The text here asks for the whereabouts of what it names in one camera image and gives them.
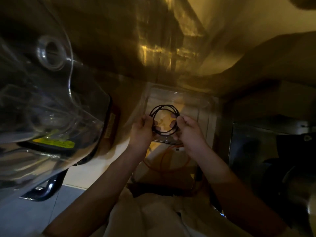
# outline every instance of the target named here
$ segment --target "person's left hand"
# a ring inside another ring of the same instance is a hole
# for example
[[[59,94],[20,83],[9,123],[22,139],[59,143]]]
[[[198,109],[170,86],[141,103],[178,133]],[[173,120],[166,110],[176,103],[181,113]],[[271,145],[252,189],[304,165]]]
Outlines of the person's left hand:
[[[136,154],[144,154],[144,158],[149,148],[149,145],[153,139],[153,119],[150,115],[145,114],[138,118],[132,126],[131,137],[128,143],[128,147],[135,151]]]

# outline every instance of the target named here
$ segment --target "person's right hand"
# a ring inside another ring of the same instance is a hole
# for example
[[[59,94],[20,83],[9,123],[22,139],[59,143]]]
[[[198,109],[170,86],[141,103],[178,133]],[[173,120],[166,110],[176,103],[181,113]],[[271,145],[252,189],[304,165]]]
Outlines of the person's right hand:
[[[170,124],[170,127],[172,128],[174,124],[175,121]],[[187,115],[181,115],[177,117],[177,125],[180,131],[177,131],[173,138],[182,141],[185,151],[191,158],[196,159],[209,149],[203,133],[195,120]]]

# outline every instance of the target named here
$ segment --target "label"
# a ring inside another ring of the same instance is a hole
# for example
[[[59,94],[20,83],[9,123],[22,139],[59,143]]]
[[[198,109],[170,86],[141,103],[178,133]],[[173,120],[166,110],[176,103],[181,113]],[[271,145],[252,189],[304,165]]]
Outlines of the label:
[[[43,143],[46,145],[53,145],[53,146],[58,146],[62,148],[67,148],[67,149],[72,149],[73,147],[75,147],[75,143],[72,141],[60,141],[56,139],[47,139],[47,138],[34,139],[33,141],[37,143]]]
[[[109,118],[109,122],[108,122],[106,130],[105,130],[104,138],[110,138],[113,124],[114,124],[114,120],[115,120],[115,115],[114,115],[114,113],[111,113],[110,118]]]

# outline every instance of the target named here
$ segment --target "yellow-green sticker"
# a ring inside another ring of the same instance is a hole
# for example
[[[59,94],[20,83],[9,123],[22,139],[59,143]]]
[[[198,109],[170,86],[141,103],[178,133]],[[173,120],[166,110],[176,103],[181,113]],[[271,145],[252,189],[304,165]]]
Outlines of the yellow-green sticker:
[[[67,148],[67,149],[72,149],[75,147],[75,143],[72,141],[60,141],[56,139],[46,139],[46,138],[39,138],[39,139],[34,139],[34,142],[38,143],[43,143],[46,145],[54,145],[62,148]]]

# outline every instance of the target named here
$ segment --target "black cable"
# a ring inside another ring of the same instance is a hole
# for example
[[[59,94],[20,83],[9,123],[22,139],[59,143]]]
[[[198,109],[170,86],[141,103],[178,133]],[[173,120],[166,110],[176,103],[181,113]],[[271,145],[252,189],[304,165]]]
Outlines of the black cable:
[[[174,114],[176,117],[178,117],[180,115],[179,111],[177,110],[177,108],[175,108],[173,105],[159,105],[156,106],[154,109],[152,109],[152,111],[150,112],[150,116],[153,118],[153,120],[155,120],[155,116],[157,114],[158,111],[169,111],[172,114]],[[158,135],[162,135],[162,136],[169,136],[169,135],[173,135],[174,133],[176,133],[179,130],[179,127],[177,125],[177,122],[174,124],[174,126],[168,130],[168,131],[158,131],[156,130],[156,128],[153,126],[153,131],[156,132]]]

